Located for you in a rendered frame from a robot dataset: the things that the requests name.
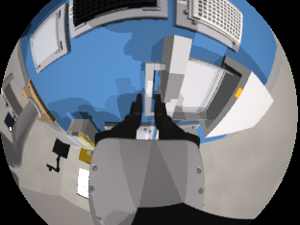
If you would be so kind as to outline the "dark blue open-top bin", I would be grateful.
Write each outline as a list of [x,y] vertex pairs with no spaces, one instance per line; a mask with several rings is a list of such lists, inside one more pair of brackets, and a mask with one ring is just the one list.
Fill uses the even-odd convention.
[[29,34],[31,34],[39,22],[42,20],[44,16],[46,16],[54,7],[56,7],[62,0],[51,0],[48,4],[46,4],[39,13],[33,18],[33,20],[29,23],[23,34],[20,38],[23,38]]

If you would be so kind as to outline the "yellow open-top bin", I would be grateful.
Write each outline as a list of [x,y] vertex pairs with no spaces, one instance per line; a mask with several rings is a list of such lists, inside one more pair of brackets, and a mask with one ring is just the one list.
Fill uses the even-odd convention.
[[87,150],[81,147],[79,160],[84,161],[84,163],[90,164],[93,150]]

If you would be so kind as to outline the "blue bench mat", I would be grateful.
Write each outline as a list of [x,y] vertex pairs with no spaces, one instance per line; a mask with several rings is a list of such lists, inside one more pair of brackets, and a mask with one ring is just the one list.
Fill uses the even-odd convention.
[[69,8],[69,0],[62,0],[30,35],[20,39],[27,75],[66,132],[72,119],[89,119],[98,132],[106,131],[105,123],[118,124],[130,113],[138,93],[143,99],[141,124],[154,123],[154,115],[144,115],[145,63],[162,62],[163,37],[166,36],[192,39],[189,54],[192,57],[219,66],[225,56],[232,58],[253,71],[265,86],[276,55],[275,38],[267,22],[246,0],[229,1],[242,12],[238,53],[212,37],[174,26],[175,0],[168,0],[167,19],[116,21],[75,38],[70,35],[68,12],[70,52],[37,73],[30,38],[59,6],[67,3]]

